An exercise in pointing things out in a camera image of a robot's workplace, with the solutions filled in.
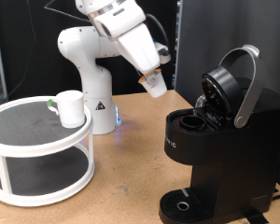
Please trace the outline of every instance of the dark wall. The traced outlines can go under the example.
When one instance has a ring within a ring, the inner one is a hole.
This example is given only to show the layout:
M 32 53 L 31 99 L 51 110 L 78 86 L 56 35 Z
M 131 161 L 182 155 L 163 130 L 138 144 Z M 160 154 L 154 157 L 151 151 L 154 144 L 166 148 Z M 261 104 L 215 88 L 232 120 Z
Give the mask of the dark wall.
M 203 94 L 202 74 L 244 44 L 260 50 L 266 87 L 280 93 L 280 0 L 184 0 L 182 8 L 176 90 L 187 101 L 195 105 Z M 233 75 L 251 75 L 245 60 Z
M 44 9 L 49 0 L 0 0 L 0 49 L 5 71 L 7 91 L 13 90 L 23 77 L 29 53 L 27 77 L 11 100 L 35 95 L 55 95 L 60 91 L 81 90 L 80 76 L 75 66 L 59 52 L 57 38 L 61 30 L 87 26 L 90 23 L 75 21 Z M 138 0 L 145 13 L 155 15 L 163 24 L 172 46 L 175 42 L 176 1 Z M 52 7 L 87 19 L 76 9 L 75 0 L 59 0 Z M 162 41 L 159 30 L 148 22 L 149 30 L 158 41 Z M 107 68 L 113 77 L 113 94 L 128 94 L 145 91 L 138 84 L 139 76 L 122 57 L 100 59 L 98 64 Z M 165 82 L 171 87 L 173 62 L 162 66 Z

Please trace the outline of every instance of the coffee maker handle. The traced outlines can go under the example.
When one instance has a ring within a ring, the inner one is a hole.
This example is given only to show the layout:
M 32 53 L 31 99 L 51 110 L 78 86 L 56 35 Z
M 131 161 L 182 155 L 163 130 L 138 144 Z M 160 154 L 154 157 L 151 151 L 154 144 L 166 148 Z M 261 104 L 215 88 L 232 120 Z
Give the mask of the coffee maker handle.
M 267 69 L 259 56 L 259 50 L 252 45 L 243 45 L 242 48 L 233 49 L 224 56 L 219 65 L 229 70 L 231 65 L 244 55 L 251 57 L 254 71 L 252 82 L 234 119 L 234 126 L 236 128 L 243 128 L 247 124 L 262 92 L 267 76 Z

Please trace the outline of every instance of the robot logo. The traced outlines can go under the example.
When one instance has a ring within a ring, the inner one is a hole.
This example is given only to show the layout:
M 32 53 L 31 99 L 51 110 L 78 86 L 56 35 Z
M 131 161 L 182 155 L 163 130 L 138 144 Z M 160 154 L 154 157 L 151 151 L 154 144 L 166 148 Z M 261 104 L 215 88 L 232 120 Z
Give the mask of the robot logo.
M 102 101 L 100 101 L 100 103 L 98 104 L 98 106 L 96 106 L 95 110 L 103 110 L 105 109 L 105 106 L 103 105 Z

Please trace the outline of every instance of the white stand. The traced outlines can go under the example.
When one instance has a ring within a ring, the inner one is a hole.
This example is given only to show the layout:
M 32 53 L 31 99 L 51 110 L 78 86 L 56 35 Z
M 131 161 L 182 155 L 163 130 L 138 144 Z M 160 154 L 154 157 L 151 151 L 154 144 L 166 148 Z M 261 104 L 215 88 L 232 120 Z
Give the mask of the white stand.
M 10 103 L 0 105 L 0 112 L 9 109 L 13 106 L 21 104 L 29 104 L 32 102 L 46 102 L 48 99 L 54 97 L 42 96 L 25 98 Z M 10 203 L 17 206 L 40 206 L 50 203 L 56 203 L 71 197 L 82 190 L 92 179 L 94 174 L 94 160 L 93 160 L 93 139 L 92 139 L 92 118 L 91 112 L 85 106 L 85 115 L 87 118 L 84 126 L 76 133 L 56 142 L 47 143 L 38 146 L 8 146 L 0 144 L 0 180 L 2 189 L 0 189 L 0 201 Z M 39 196 L 19 196 L 12 193 L 10 186 L 10 179 L 7 169 L 6 157 L 14 158 L 31 158 L 41 157 L 53 153 L 57 153 L 75 146 L 80 149 L 89 161 L 87 172 L 76 183 L 71 186 L 45 195 Z

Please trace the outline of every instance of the two-tier stand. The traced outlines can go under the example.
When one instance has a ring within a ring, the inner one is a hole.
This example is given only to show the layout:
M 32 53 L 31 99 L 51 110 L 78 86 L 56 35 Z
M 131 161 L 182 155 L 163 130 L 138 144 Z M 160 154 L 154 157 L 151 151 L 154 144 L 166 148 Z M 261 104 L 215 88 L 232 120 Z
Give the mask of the two-tier stand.
M 92 119 L 65 129 L 48 110 L 53 96 L 0 105 L 0 201 L 17 206 L 56 203 L 82 190 L 94 174 Z

